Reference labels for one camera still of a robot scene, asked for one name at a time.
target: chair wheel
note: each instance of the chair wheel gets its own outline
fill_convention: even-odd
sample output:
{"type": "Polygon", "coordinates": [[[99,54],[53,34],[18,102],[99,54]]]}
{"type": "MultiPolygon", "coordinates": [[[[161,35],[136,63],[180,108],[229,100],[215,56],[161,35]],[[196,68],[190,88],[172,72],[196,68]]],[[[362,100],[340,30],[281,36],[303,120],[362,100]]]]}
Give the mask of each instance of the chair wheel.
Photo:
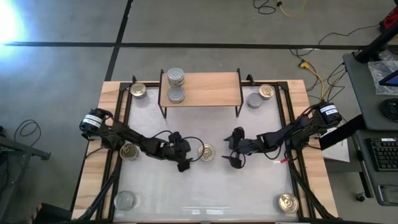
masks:
{"type": "Polygon", "coordinates": [[[366,194],[364,192],[360,193],[360,194],[357,194],[356,195],[356,200],[359,201],[359,202],[364,202],[366,200],[366,194]]]}

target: wooden board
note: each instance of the wooden board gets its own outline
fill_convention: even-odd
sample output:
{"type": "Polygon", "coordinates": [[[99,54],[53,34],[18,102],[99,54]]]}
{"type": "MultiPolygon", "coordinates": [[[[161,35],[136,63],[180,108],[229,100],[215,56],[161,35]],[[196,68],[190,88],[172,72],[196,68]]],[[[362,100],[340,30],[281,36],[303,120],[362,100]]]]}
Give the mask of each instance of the wooden board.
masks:
{"type": "MultiPolygon", "coordinates": [[[[276,82],[276,80],[264,80],[265,82],[276,82]]],[[[278,80],[281,82],[288,82],[290,98],[292,100],[294,115],[297,117],[301,112],[309,107],[307,92],[303,80],[278,80]]],[[[114,112],[116,101],[118,98],[120,82],[104,82],[99,99],[99,108],[103,108],[114,112]]],[[[122,116],[124,117],[124,105],[122,107],[122,116]]],[[[284,106],[287,122],[287,108],[284,106]]],[[[310,145],[320,147],[319,142],[311,140],[310,145]]],[[[88,153],[98,148],[99,142],[91,142],[88,146],[88,153]]],[[[308,180],[312,192],[317,196],[323,206],[334,216],[338,216],[333,193],[330,188],[328,174],[326,172],[325,162],[323,160],[322,152],[318,149],[305,148],[303,150],[305,167],[307,170],[308,180]]],[[[73,209],[73,218],[78,218],[84,213],[86,208],[95,199],[100,191],[101,181],[103,177],[103,170],[106,160],[106,151],[100,151],[91,155],[84,163],[83,173],[81,175],[80,185],[78,189],[75,206],[73,209]]],[[[308,211],[303,208],[304,214],[307,217],[308,211]]],[[[104,217],[108,214],[108,209],[104,210],[104,217]]]]}
{"type": "Polygon", "coordinates": [[[167,98],[170,84],[167,74],[163,74],[160,105],[173,106],[239,106],[241,90],[237,72],[185,73],[182,88],[185,99],[179,104],[167,98]]]}

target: wooden shelf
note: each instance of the wooden shelf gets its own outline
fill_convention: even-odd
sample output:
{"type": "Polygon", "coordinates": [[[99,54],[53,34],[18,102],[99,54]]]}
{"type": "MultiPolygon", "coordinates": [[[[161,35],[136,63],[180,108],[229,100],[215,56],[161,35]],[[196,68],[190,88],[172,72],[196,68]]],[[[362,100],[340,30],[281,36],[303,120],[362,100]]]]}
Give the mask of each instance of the wooden shelf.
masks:
{"type": "Polygon", "coordinates": [[[170,88],[167,74],[161,76],[160,106],[240,106],[241,85],[238,72],[185,73],[185,82],[181,86],[185,99],[179,104],[171,103],[167,98],[170,88]]]}

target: yellow cable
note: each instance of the yellow cable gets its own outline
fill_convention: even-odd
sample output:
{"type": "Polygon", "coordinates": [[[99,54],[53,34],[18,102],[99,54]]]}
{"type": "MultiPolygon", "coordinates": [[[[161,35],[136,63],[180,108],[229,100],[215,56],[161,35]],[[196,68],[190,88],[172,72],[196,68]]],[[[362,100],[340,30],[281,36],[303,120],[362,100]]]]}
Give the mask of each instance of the yellow cable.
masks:
{"type": "MultiPolygon", "coordinates": [[[[301,13],[303,13],[306,4],[307,4],[307,0],[304,0],[303,5],[302,5],[302,7],[301,7],[301,10],[302,10],[301,13]]],[[[284,11],[284,9],[282,8],[282,3],[279,5],[279,8],[280,8],[280,10],[283,12],[283,14],[285,14],[285,16],[287,16],[287,17],[296,17],[296,16],[300,16],[300,15],[301,15],[301,13],[296,14],[296,15],[289,15],[289,14],[287,14],[287,13],[284,11]]]]}
{"type": "Polygon", "coordinates": [[[328,92],[331,90],[331,88],[337,83],[337,81],[343,77],[345,73],[343,72],[343,74],[341,74],[333,83],[331,83],[331,85],[329,86],[329,88],[326,90],[325,94],[322,96],[321,100],[324,99],[324,97],[326,96],[326,94],[328,94],[328,92]]]}
{"type": "Polygon", "coordinates": [[[318,75],[318,73],[316,73],[314,70],[312,70],[310,67],[307,67],[306,68],[308,71],[310,71],[310,72],[312,72],[314,75],[316,75],[317,76],[317,78],[321,81],[321,86],[322,86],[322,88],[321,88],[321,100],[323,99],[323,80],[322,80],[322,78],[321,78],[321,76],[320,75],[318,75]]]}

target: plastic bag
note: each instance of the plastic bag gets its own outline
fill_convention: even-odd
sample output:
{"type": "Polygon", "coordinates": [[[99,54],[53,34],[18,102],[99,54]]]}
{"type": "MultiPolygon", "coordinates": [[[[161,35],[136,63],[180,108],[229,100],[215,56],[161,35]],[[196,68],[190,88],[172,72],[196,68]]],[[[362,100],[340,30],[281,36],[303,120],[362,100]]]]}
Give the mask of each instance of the plastic bag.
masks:
{"type": "Polygon", "coordinates": [[[386,78],[394,71],[398,70],[397,60],[369,62],[368,67],[373,77],[373,83],[376,87],[377,95],[398,95],[398,87],[379,85],[379,81],[381,81],[383,78],[386,78]]]}

